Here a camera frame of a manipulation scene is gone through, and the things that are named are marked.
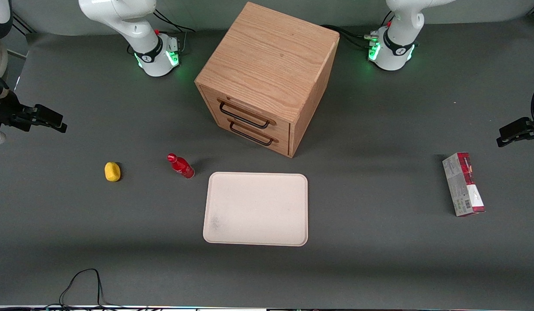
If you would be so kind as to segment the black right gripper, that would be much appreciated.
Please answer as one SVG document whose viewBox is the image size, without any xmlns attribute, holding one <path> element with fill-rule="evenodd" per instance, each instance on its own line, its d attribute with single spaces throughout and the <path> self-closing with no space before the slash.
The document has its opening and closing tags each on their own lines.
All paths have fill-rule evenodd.
<svg viewBox="0 0 534 311">
<path fill-rule="evenodd" d="M 31 126 L 36 125 L 32 120 L 31 111 L 32 108 L 20 104 L 17 96 L 0 83 L 0 126 L 29 131 Z M 62 122 L 63 116 L 44 105 L 36 104 L 34 106 L 34 118 L 42 122 L 43 126 L 60 133 L 67 131 L 67 124 Z"/>
</svg>

